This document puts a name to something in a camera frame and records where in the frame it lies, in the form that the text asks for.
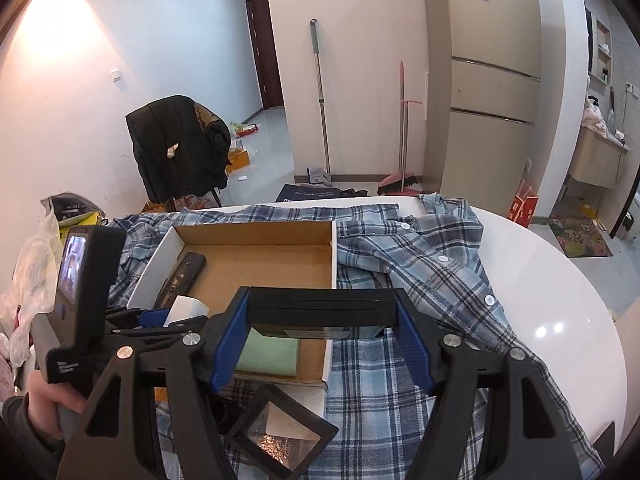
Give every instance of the human hand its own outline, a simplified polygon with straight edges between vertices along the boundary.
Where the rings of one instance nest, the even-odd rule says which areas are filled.
[[[62,404],[76,413],[82,413],[86,399],[68,383],[49,384],[40,370],[34,370],[27,378],[29,406],[27,416],[33,431],[50,440],[62,440],[56,404]]]

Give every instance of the device screen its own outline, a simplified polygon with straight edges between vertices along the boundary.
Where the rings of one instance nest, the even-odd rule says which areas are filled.
[[[60,265],[60,276],[58,287],[72,303],[76,302],[78,294],[78,282],[82,258],[84,257],[84,246],[86,238],[82,236],[69,236],[66,241],[65,254]]]

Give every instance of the remote control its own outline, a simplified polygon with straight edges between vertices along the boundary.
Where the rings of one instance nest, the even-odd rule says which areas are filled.
[[[207,259],[204,254],[186,253],[177,269],[164,283],[154,308],[171,308],[175,298],[184,296],[189,291],[205,263],[207,263]]]

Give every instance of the green sticky note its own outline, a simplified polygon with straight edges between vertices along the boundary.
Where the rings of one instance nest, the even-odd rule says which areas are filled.
[[[299,343],[299,339],[265,337],[252,328],[236,370],[293,377],[298,371]]]

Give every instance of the gray sleeve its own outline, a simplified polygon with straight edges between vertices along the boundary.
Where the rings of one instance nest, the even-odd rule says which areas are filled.
[[[37,437],[27,417],[28,405],[28,395],[8,399],[2,407],[2,420],[36,472],[44,480],[55,480],[65,445],[59,442],[50,446]]]

